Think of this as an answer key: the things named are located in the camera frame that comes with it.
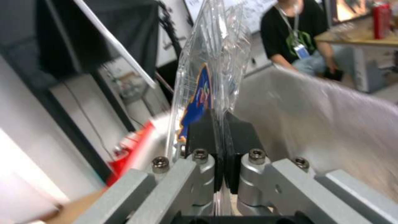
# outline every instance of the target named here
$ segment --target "person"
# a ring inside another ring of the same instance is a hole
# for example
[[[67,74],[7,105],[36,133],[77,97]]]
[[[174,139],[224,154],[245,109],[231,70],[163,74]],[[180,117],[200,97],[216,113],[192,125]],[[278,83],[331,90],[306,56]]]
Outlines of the person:
[[[315,76],[329,68],[353,75],[350,48],[315,42],[328,29],[326,17],[314,0],[278,0],[261,20],[261,37],[268,58],[286,68]]]

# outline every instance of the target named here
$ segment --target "white panel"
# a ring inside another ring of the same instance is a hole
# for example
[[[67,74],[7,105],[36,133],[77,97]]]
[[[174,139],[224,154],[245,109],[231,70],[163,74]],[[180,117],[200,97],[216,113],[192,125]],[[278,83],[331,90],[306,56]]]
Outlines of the white panel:
[[[127,134],[126,128],[91,75],[79,76],[65,84],[69,89],[59,84],[51,92],[101,158],[109,161],[110,152]]]
[[[354,48],[355,81],[357,89],[362,92],[369,92],[368,76],[366,71],[365,53],[362,48]]]
[[[69,201],[1,128],[0,154],[0,223],[24,222]]]
[[[2,57],[0,128],[70,200],[103,187],[94,170]]]

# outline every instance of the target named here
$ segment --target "jeans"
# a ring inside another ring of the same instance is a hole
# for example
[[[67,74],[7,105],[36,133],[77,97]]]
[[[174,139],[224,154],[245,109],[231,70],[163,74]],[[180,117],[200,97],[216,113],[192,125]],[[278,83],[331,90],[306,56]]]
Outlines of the jeans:
[[[350,47],[332,46],[334,52],[334,60],[336,65],[344,74],[354,77],[354,54]],[[326,63],[319,51],[315,51],[311,56],[298,59],[293,62],[295,67],[300,72],[315,76],[319,73],[324,73],[326,70]]]

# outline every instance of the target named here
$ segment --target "hex socket screw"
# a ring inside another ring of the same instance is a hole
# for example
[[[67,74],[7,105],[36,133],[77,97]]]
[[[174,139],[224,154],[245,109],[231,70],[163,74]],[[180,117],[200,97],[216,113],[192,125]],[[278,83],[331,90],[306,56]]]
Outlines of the hex socket screw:
[[[249,161],[255,165],[261,165],[265,163],[265,151],[262,149],[250,149]]]
[[[292,159],[292,162],[298,166],[300,169],[304,170],[305,172],[308,171],[308,169],[310,168],[310,163],[303,157],[294,157]]]
[[[195,161],[197,164],[205,164],[209,157],[209,153],[205,149],[195,149],[192,152],[192,161]]]
[[[164,156],[158,156],[152,160],[152,171],[154,173],[165,173],[169,168],[169,159]]]

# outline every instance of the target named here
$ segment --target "screw head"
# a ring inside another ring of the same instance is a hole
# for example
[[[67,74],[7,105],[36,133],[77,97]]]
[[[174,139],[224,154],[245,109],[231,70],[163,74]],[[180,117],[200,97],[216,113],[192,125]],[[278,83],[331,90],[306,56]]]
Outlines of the screw head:
[[[209,157],[209,153],[205,149],[195,149],[192,152],[192,161],[195,161],[198,164],[204,164],[207,162]]]
[[[308,171],[308,168],[310,168],[310,163],[303,157],[294,157],[292,162],[306,172]]]
[[[122,145],[115,145],[115,147],[113,148],[112,155],[116,158],[120,158],[126,154],[127,154],[127,151],[126,151],[125,147]]]
[[[179,155],[181,156],[181,157],[183,157],[183,158],[185,158],[185,145],[180,145],[180,148],[179,148]]]
[[[249,150],[249,161],[255,165],[261,165],[265,163],[265,152],[262,149],[250,149]]]
[[[152,160],[152,171],[154,173],[165,173],[169,170],[169,159],[158,156]]]

